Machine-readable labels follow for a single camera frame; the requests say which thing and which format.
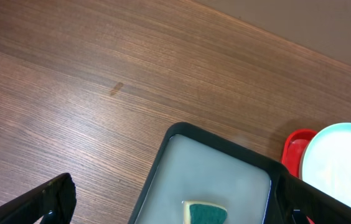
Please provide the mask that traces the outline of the green and yellow sponge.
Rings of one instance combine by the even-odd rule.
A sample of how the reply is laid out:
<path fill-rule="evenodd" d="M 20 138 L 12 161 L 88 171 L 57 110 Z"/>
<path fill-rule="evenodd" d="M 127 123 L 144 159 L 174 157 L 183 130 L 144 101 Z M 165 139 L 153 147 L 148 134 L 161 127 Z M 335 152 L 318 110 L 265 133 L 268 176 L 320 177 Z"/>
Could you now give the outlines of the green and yellow sponge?
<path fill-rule="evenodd" d="M 224 224 L 228 218 L 225 207 L 209 202 L 184 201 L 184 224 Z"/>

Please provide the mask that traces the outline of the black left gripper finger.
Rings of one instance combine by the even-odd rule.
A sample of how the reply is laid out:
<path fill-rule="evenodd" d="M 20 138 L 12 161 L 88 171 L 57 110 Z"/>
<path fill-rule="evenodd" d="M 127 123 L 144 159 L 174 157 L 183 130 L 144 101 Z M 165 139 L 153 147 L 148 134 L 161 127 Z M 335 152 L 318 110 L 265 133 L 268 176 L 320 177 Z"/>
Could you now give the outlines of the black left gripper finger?
<path fill-rule="evenodd" d="M 0 206 L 0 224 L 63 223 L 72 220 L 76 188 L 69 173 L 60 174 L 46 183 Z"/>

